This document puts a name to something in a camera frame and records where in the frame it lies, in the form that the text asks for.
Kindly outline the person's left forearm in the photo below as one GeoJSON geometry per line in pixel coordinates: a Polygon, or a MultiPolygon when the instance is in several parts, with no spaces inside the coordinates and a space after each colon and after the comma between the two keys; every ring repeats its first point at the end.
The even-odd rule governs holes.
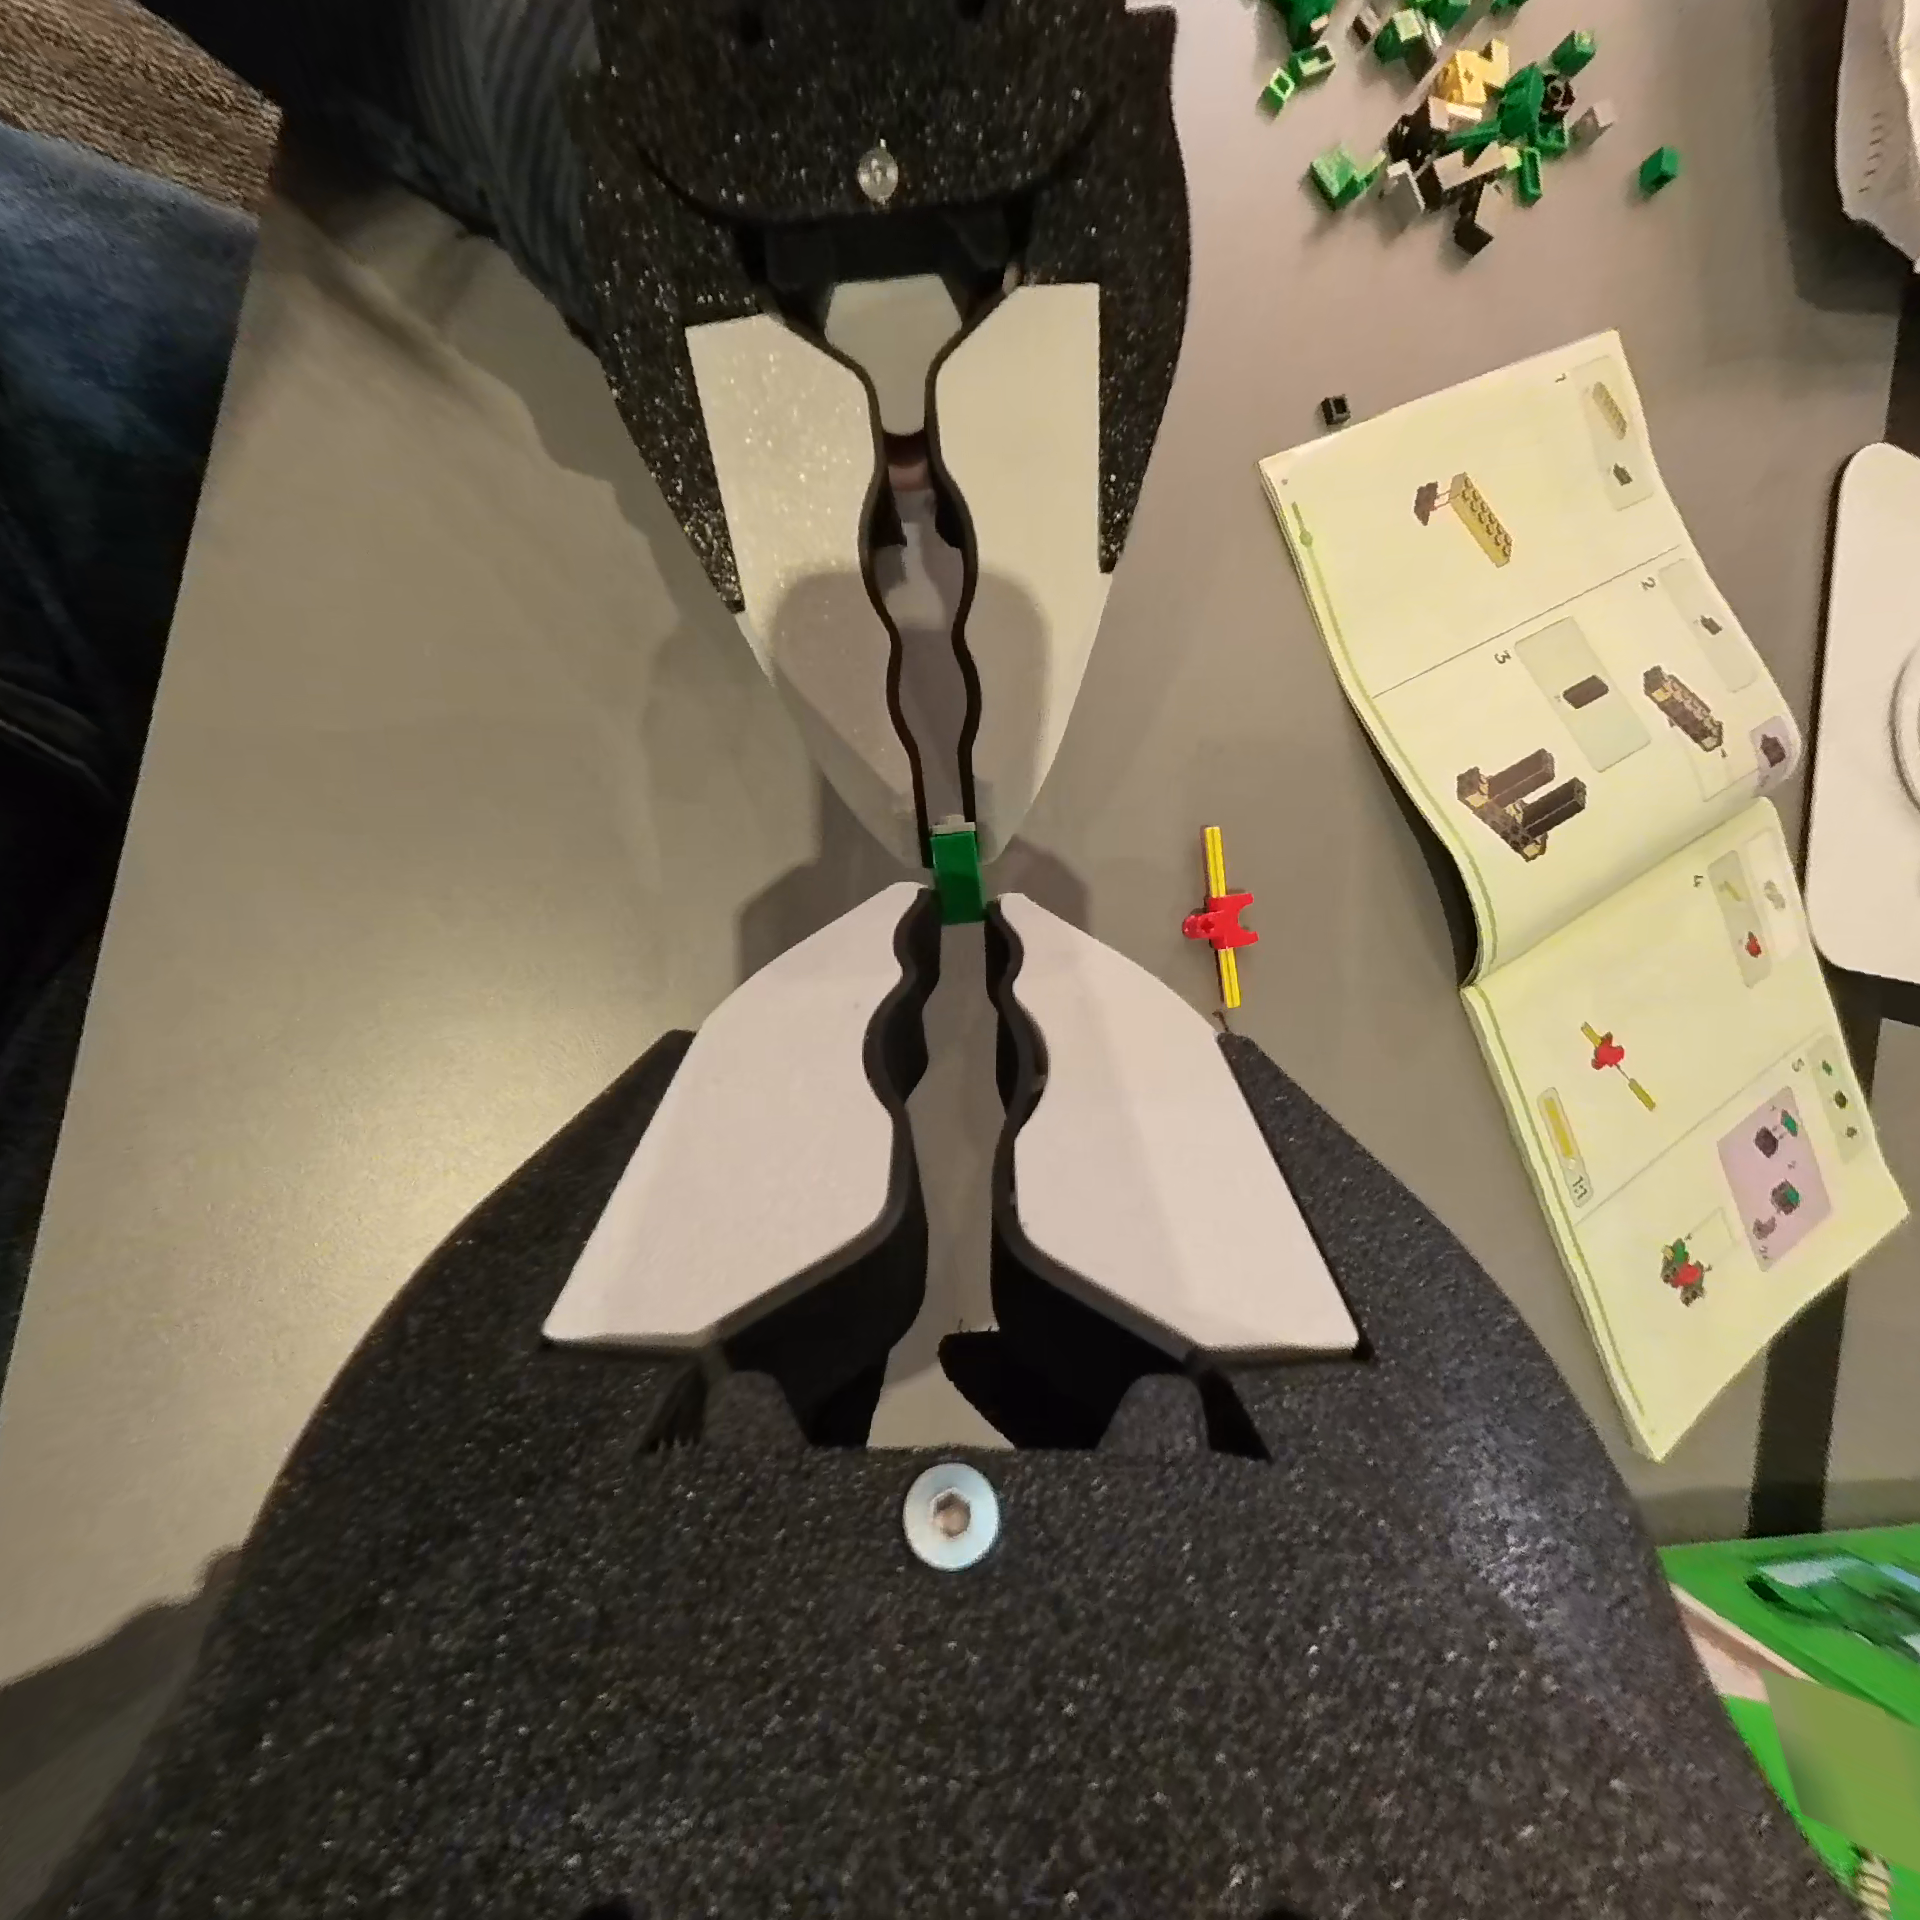
{"type": "Polygon", "coordinates": [[[577,328],[588,2],[150,2],[303,135],[492,240],[577,328]]]}

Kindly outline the red connector on yellow axle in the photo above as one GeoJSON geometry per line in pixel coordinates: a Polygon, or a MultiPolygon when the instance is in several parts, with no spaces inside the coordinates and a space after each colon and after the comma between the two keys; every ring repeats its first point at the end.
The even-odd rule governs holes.
{"type": "Polygon", "coordinates": [[[1243,1008],[1239,953],[1260,943],[1260,935],[1245,924],[1245,912],[1255,894],[1231,885],[1226,841],[1221,827],[1202,829],[1204,896],[1199,909],[1183,920],[1183,936],[1190,944],[1211,949],[1219,1007],[1222,1015],[1243,1008]]]}

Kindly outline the pale green instruction booklet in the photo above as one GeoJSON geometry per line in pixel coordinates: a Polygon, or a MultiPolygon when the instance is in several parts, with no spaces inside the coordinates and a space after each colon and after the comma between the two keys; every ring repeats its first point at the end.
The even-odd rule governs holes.
{"type": "Polygon", "coordinates": [[[1614,331],[1260,483],[1345,696],[1465,885],[1463,1011],[1661,1463],[1909,1218],[1772,800],[1800,727],[1614,331]]]}

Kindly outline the grey desk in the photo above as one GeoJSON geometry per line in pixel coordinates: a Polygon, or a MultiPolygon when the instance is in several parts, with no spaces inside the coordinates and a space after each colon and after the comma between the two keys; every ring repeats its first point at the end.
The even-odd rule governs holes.
{"type": "MultiPolygon", "coordinates": [[[[1812,708],[1843,462],[1913,412],[1835,186],[1843,4],[1534,4],[1621,124],[1476,262],[1324,223],[1345,62],[1180,4],[1189,346],[1071,733],[999,875],[1197,994],[1202,823],[1281,911],[1246,1031],[1525,1311],[1664,1539],[1736,1532],[1820,1358],[1627,1443],[1457,998],[1437,854],[1335,685],[1257,462],[1617,328],[1709,570],[1812,708]]],[[[671,1029],[895,876],[816,776],[514,264],[286,145],[4,1398],[4,1917],[180,1694],[311,1412],[422,1261],[671,1029]]]]}

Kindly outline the green toy set box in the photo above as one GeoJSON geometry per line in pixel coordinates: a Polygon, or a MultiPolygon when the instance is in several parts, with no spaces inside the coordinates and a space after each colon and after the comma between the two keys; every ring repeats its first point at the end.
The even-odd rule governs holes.
{"type": "Polygon", "coordinates": [[[1918,1527],[1659,1552],[1693,1647],[1867,1917],[1918,1915],[1918,1527]]]}

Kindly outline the pile of loose toy bricks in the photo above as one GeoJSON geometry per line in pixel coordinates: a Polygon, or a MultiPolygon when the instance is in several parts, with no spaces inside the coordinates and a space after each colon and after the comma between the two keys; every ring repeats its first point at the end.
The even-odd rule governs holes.
{"type": "Polygon", "coordinates": [[[1375,143],[1335,141],[1310,154],[1305,185],[1328,215],[1377,205],[1399,230],[1441,224],[1478,259],[1506,217],[1540,205],[1549,169],[1618,122],[1591,88],[1595,29],[1573,24],[1525,61],[1512,31],[1525,2],[1269,4],[1287,45],[1260,86],[1276,122],[1326,85],[1345,54],[1405,85],[1405,105],[1375,143]]]}

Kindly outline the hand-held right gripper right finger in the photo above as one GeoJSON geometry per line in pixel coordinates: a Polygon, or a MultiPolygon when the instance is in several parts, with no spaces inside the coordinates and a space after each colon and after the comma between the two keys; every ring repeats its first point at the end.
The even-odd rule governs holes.
{"type": "Polygon", "coordinates": [[[1022,892],[987,931],[1004,1250],[1177,1362],[1355,1357],[1355,1315],[1213,1023],[1022,892]]]}

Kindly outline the white rounded tray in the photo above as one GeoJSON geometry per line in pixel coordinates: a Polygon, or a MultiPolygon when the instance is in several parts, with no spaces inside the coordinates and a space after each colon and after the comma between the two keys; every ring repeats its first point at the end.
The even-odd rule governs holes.
{"type": "Polygon", "coordinates": [[[1822,956],[1918,987],[1918,459],[1864,444],[1837,487],[1806,812],[1822,956]]]}

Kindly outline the person's blue jeans legs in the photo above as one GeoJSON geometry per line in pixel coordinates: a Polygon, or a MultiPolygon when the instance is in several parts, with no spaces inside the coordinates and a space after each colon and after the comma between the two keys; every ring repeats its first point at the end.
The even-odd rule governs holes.
{"type": "Polygon", "coordinates": [[[3,130],[3,1358],[10,1360],[256,219],[3,130]]]}

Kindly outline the brown fabric seat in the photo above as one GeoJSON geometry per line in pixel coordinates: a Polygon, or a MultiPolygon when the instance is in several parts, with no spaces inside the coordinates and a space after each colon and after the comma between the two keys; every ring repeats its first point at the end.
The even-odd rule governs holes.
{"type": "Polygon", "coordinates": [[[3,122],[256,215],[281,112],[132,2],[4,2],[3,122]]]}

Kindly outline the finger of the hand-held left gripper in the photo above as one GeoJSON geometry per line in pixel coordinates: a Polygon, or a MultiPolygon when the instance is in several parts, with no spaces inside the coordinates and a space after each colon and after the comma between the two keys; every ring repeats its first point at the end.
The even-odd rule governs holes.
{"type": "Polygon", "coordinates": [[[900,636],[872,564],[872,387],[770,313],[691,327],[684,345],[733,545],[736,625],[839,798],[897,863],[922,869],[900,636]]]}
{"type": "Polygon", "coordinates": [[[1020,284],[933,378],[937,467],[962,516],[972,824],[1020,834],[1061,753],[1113,584],[1100,547],[1100,290],[1020,284]]]}

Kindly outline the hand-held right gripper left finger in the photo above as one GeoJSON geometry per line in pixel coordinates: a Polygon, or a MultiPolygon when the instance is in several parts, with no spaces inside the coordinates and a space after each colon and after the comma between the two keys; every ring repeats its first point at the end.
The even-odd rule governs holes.
{"type": "Polygon", "coordinates": [[[718,1004],[549,1311],[549,1343],[716,1347],[880,1224],[897,1125],[866,1042],[925,907],[922,887],[892,883],[718,1004]]]}

